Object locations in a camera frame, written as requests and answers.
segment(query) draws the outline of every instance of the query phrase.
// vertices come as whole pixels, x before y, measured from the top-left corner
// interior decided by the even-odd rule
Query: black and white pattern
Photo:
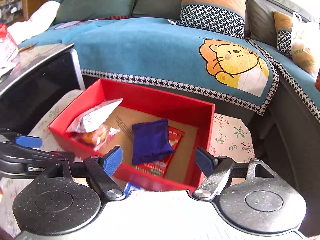
[[[165,87],[165,88],[170,88],[175,90],[191,92],[199,95],[204,95],[210,98],[226,101],[228,103],[232,103],[234,105],[247,108],[251,111],[258,113],[259,115],[263,115],[273,95],[275,94],[279,84],[279,76],[273,66],[272,66],[272,70],[274,73],[272,85],[267,94],[265,101],[261,106],[252,104],[248,101],[236,98],[231,95],[220,93],[214,90],[210,90],[210,89],[206,89],[206,88],[202,88],[194,85],[184,84],[180,82],[169,81],[169,80],[160,79],[160,78],[144,77],[144,76],[137,76],[137,75],[126,75],[126,74],[118,74],[118,73],[108,73],[108,72],[89,70],[89,69],[82,69],[81,73],[86,76],[104,78],[104,79],[109,79],[109,80],[114,80],[119,82]]]
[[[244,19],[234,12],[208,5],[184,5],[177,25],[208,30],[243,39]]]
[[[294,91],[297,95],[302,99],[303,103],[307,106],[309,111],[314,115],[314,117],[320,122],[320,109],[315,105],[315,103],[311,100],[311,98],[303,91],[300,85],[295,81],[295,79],[288,73],[288,71],[284,68],[284,66],[276,61],[266,50],[261,48],[258,44],[256,44],[253,40],[246,38],[249,43],[258,49],[265,57],[272,62],[273,65],[276,66],[280,74],[284,77],[284,79],[293,87]]]
[[[278,31],[277,50],[281,53],[291,57],[291,32],[285,30]]]

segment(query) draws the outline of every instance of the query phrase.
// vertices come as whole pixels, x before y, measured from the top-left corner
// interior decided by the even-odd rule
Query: purple pouch
[[[169,144],[167,119],[133,124],[132,132],[132,165],[160,161],[175,152]]]

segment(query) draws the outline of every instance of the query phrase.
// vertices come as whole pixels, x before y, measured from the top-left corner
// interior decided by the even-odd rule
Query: blue blanket
[[[54,27],[20,46],[74,43],[86,75],[190,91],[263,114],[278,75],[246,40],[166,19],[133,18]]]
[[[260,49],[262,52],[266,50],[271,56],[264,53],[266,57],[270,57],[271,60],[273,58],[277,61],[274,63],[274,66],[297,92],[298,96],[314,117],[320,122],[320,92],[315,87],[316,78],[295,65],[291,59],[278,53],[276,48],[259,41],[254,41],[254,43],[262,48]]]

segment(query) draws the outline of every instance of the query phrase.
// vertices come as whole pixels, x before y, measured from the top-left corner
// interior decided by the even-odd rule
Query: lion cartoon
[[[269,77],[267,63],[259,55],[227,41],[204,40],[199,48],[207,72],[224,85],[260,97]]]

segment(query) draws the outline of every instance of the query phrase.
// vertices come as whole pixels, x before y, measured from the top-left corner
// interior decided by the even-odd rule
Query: floral tablecloth
[[[48,125],[80,93],[82,93],[81,90],[73,90],[64,95],[30,132],[29,135],[42,138],[43,144],[40,150],[63,151],[49,131]],[[209,152],[215,157],[224,155],[233,158],[235,162],[247,163],[250,158],[254,158],[249,130],[240,119],[215,114]],[[12,203],[17,194],[31,181],[30,179],[8,178],[2,178],[0,181],[0,189],[3,191],[0,202],[0,227],[13,237],[20,233],[20,229],[12,213]],[[233,179],[232,184],[242,181],[243,179]]]

